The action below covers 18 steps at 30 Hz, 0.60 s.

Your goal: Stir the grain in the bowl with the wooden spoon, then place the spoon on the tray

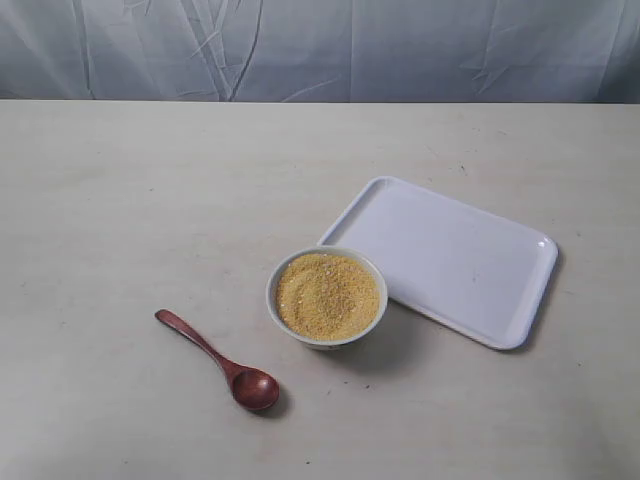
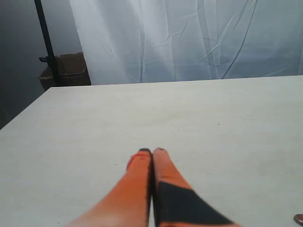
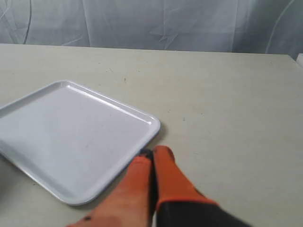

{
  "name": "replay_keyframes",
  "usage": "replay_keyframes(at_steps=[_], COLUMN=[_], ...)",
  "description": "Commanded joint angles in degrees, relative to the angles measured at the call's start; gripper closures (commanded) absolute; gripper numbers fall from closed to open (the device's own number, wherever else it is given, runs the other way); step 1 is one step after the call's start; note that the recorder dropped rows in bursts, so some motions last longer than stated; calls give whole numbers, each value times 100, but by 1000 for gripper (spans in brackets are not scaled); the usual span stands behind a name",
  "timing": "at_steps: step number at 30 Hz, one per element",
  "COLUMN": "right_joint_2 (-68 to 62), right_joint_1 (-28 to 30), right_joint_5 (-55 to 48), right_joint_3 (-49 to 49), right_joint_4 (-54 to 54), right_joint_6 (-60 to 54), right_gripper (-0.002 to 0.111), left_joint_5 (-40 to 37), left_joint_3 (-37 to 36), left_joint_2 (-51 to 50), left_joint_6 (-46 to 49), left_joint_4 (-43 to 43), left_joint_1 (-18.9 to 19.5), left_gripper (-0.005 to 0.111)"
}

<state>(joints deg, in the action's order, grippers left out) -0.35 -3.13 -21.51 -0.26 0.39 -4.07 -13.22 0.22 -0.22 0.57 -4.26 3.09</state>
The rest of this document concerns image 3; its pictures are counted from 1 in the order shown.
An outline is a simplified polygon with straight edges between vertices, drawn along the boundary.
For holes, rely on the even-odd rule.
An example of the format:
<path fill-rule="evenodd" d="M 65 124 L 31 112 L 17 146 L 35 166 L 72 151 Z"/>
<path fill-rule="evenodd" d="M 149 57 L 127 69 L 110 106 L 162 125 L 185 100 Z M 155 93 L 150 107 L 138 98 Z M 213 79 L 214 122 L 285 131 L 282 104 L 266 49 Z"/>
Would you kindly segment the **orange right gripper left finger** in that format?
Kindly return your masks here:
<path fill-rule="evenodd" d="M 136 156 L 116 188 L 71 227 L 150 227 L 152 225 L 152 160 Z"/>

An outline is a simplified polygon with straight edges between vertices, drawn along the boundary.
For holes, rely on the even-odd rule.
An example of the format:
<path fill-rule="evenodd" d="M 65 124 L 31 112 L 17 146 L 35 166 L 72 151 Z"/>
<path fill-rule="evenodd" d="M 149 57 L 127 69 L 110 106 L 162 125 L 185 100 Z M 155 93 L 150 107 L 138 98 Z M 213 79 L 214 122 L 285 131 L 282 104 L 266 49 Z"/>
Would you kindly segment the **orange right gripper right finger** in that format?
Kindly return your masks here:
<path fill-rule="evenodd" d="M 153 161 L 158 187 L 158 227 L 248 226 L 201 194 L 179 169 L 169 147 L 157 146 Z"/>

